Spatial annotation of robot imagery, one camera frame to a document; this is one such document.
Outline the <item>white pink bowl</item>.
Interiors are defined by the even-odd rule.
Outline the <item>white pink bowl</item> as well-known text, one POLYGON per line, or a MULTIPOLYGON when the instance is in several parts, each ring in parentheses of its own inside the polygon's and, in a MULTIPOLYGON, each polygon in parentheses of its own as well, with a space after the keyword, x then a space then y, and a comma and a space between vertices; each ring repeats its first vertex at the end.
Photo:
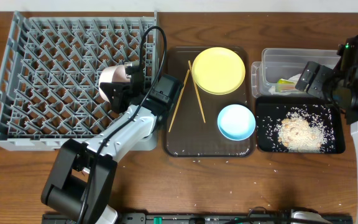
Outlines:
POLYGON ((102 99, 113 103, 119 99, 123 92, 129 88, 131 76, 127 74, 124 65, 105 68, 99 76, 99 94, 102 99))

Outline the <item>green snack wrapper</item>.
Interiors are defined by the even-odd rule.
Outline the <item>green snack wrapper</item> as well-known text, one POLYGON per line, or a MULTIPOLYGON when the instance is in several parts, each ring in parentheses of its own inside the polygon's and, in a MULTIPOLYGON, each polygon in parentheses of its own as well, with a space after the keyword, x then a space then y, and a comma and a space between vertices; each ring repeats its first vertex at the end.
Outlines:
POLYGON ((296 91, 296 82, 286 80, 286 79, 279 79, 275 86, 275 91, 279 93, 289 92, 289 91, 296 91))

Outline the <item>white napkin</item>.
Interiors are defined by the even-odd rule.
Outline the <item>white napkin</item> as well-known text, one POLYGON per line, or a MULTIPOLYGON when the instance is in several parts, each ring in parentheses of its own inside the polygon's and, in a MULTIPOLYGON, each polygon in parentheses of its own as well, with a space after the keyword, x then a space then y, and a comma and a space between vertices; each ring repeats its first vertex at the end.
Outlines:
MULTIPOLYGON (((290 80, 290 81, 294 81, 294 82, 298 82, 298 80, 299 80, 299 78, 300 78, 300 73, 299 74, 297 74, 297 75, 294 75, 294 76, 292 76, 292 77, 290 77, 290 78, 287 78, 286 80, 290 80)), ((279 95, 279 94, 284 94, 284 93, 293 93, 293 92, 296 92, 296 91, 289 91, 289 92, 284 92, 284 93, 279 93, 279 92, 276 92, 275 91, 275 86, 276 86, 276 84, 274 85, 274 86, 272 86, 272 87, 270 87, 269 88, 269 93, 271 93, 272 95, 279 95)))

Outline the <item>rice and food scraps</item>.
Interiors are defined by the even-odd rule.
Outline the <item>rice and food scraps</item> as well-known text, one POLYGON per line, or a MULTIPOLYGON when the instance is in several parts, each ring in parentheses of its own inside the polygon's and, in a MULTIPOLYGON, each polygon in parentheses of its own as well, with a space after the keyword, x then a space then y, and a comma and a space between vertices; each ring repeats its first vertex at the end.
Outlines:
POLYGON ((319 152, 328 142, 323 120, 308 113, 288 113, 275 130, 278 142, 290 152, 319 152))

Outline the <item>light blue bowl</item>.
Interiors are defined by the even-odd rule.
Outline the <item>light blue bowl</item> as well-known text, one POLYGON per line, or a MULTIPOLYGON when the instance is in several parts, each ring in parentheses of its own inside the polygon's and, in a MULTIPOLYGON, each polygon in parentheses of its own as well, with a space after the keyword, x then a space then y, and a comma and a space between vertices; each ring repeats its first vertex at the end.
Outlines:
POLYGON ((250 109, 243 105, 228 105, 218 114, 217 126, 220 133, 232 141, 250 138, 256 128, 256 120, 250 109))

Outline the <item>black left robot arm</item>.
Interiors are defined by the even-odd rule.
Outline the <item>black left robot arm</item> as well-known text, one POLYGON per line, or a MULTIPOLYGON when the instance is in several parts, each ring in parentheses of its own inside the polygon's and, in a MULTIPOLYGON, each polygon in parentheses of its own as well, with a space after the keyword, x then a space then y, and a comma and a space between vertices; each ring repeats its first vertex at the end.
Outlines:
POLYGON ((178 99, 183 84, 162 75, 144 91, 138 62, 105 68, 99 94, 120 116, 95 137, 67 140, 60 148, 41 194, 48 207, 75 223, 115 223, 118 213, 108 203, 119 161, 129 151, 151 151, 159 127, 178 99))

